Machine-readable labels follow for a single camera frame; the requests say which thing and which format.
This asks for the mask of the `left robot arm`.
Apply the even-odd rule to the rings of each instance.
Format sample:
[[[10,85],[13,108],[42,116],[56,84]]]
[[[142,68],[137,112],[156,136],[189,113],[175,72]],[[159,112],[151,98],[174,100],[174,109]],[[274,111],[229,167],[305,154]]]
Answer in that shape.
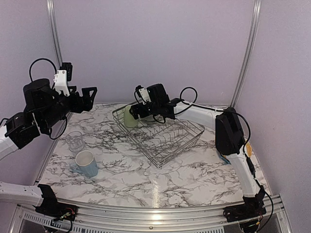
[[[0,128],[0,157],[3,159],[30,144],[42,134],[51,135],[52,127],[67,120],[68,113],[90,111],[97,94],[96,87],[70,87],[70,92],[57,92],[46,78],[35,80],[23,88],[26,107],[24,111],[7,119]],[[61,212],[61,204],[49,185],[26,186],[0,183],[0,200],[3,202],[29,204],[45,210],[51,216]]]

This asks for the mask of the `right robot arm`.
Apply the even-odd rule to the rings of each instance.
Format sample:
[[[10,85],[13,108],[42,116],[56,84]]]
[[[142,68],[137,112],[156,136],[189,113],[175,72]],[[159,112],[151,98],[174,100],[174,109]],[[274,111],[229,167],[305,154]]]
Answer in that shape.
[[[228,206],[224,216],[228,222],[257,217],[266,213],[265,189],[256,178],[256,170],[247,149],[248,139],[240,123],[244,117],[232,107],[211,108],[185,101],[182,97],[170,99],[161,83],[134,91],[136,104],[130,108],[134,119],[162,116],[163,119],[181,119],[207,126],[215,131],[215,146],[220,155],[234,168],[242,186],[243,204]]]

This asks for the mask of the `green mug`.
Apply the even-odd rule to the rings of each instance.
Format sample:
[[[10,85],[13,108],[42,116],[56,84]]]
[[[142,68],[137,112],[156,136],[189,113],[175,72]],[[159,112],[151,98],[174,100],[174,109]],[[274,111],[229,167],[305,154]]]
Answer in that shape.
[[[133,128],[138,125],[138,120],[134,119],[134,117],[131,115],[130,109],[131,109],[131,106],[127,105],[123,113],[124,125],[127,128]]]

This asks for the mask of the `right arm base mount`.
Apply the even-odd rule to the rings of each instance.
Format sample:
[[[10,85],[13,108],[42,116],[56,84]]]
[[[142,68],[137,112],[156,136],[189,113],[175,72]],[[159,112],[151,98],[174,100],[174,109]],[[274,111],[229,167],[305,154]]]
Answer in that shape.
[[[257,209],[252,205],[239,204],[225,207],[223,215],[227,222],[234,222],[258,217],[266,213],[267,211],[264,204],[260,204]]]

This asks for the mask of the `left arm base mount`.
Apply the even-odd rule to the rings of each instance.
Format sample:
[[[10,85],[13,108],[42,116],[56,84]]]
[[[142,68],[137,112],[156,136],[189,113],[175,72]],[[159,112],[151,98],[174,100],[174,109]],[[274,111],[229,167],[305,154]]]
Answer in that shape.
[[[76,218],[78,207],[76,205],[66,203],[42,203],[35,207],[37,213],[53,217],[55,221],[69,220],[74,221]]]

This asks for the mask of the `white ribbed bowl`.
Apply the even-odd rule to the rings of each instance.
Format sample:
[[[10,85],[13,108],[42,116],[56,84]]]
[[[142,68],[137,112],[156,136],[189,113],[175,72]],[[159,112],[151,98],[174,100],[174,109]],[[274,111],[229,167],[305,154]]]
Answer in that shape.
[[[155,116],[153,116],[153,115],[147,116],[143,120],[146,121],[146,122],[157,122],[157,118]]]

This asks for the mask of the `clear glass back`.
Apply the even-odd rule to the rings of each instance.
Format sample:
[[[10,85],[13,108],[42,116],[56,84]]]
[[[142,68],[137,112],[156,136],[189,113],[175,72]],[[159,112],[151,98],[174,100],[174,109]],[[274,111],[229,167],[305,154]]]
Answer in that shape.
[[[69,150],[74,153],[82,151],[85,147],[83,134],[80,131],[73,131],[66,135],[65,141]]]

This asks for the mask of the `yellow plate back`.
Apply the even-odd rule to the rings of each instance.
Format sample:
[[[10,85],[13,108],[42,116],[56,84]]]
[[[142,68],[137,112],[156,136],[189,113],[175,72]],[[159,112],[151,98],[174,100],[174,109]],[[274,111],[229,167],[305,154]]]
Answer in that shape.
[[[252,156],[252,147],[249,141],[245,144],[245,153],[249,158]]]

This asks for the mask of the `light blue mug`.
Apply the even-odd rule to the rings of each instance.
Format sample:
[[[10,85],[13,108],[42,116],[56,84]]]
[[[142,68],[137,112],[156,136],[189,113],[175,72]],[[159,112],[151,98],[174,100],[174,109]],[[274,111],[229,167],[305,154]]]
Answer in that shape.
[[[69,167],[72,172],[83,174],[88,178],[95,177],[98,174],[94,154],[89,150],[79,152],[75,157],[75,162]]]

